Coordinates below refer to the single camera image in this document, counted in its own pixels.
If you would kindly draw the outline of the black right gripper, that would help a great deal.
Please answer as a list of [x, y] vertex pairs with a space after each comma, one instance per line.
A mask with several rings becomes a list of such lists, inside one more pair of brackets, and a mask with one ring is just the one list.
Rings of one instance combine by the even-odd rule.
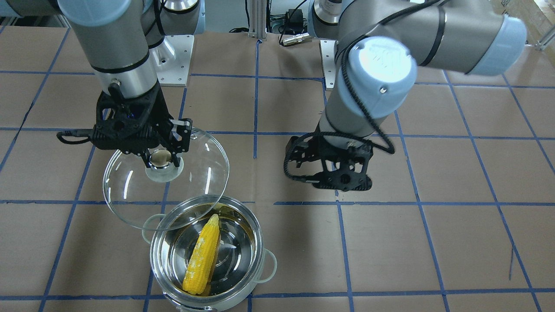
[[145, 94], [125, 98], [123, 84], [113, 82], [97, 101], [97, 118], [91, 142], [100, 150], [120, 150], [138, 155], [151, 168], [150, 149], [163, 146], [179, 167], [192, 134], [191, 119], [174, 119], [168, 111], [160, 83]]

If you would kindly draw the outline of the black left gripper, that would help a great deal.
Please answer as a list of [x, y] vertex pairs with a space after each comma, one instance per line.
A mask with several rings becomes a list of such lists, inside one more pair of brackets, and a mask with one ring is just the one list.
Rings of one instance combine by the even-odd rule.
[[[360, 142], [360, 146], [339, 148], [326, 137], [345, 138]], [[369, 160], [373, 157], [373, 142], [356, 136], [335, 132], [311, 132], [292, 136], [286, 146], [284, 174], [291, 180], [311, 184], [317, 189], [334, 189], [343, 192], [366, 191], [373, 186], [367, 174]], [[313, 175], [293, 175], [289, 164], [298, 169], [306, 162], [321, 162], [322, 170]]]

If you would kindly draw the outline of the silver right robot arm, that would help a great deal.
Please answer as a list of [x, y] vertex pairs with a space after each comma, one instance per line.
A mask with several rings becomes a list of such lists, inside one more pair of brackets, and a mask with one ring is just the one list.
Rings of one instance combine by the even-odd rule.
[[180, 168], [192, 121], [168, 111], [157, 73], [167, 58], [158, 47], [202, 33], [204, 8], [202, 0], [3, 0], [1, 16], [64, 16], [100, 81], [95, 126], [58, 132], [60, 142], [134, 154], [147, 168], [158, 166], [154, 150], [162, 146], [169, 159], [161, 167]]

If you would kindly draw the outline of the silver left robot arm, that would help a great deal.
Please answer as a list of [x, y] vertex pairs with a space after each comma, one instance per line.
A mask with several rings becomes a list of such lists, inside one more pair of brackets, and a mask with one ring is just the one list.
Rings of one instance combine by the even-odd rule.
[[317, 128], [291, 137], [284, 174], [318, 189], [369, 190], [374, 150], [394, 154], [381, 123], [418, 67], [497, 76], [521, 55], [525, 23], [487, 0], [312, 0], [309, 33], [335, 41], [335, 85]]

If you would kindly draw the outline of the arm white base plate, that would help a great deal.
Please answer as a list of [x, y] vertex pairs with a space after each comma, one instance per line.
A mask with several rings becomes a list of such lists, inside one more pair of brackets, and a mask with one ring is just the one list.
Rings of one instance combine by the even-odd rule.
[[149, 49], [150, 60], [162, 86], [187, 86], [195, 39], [192, 34], [166, 36], [156, 47]]
[[340, 53], [337, 41], [320, 41], [322, 68], [328, 91], [344, 86], [343, 56], [345, 56], [346, 76], [357, 94], [380, 93], [385, 83], [383, 61], [385, 52], [383, 37], [366, 37]]

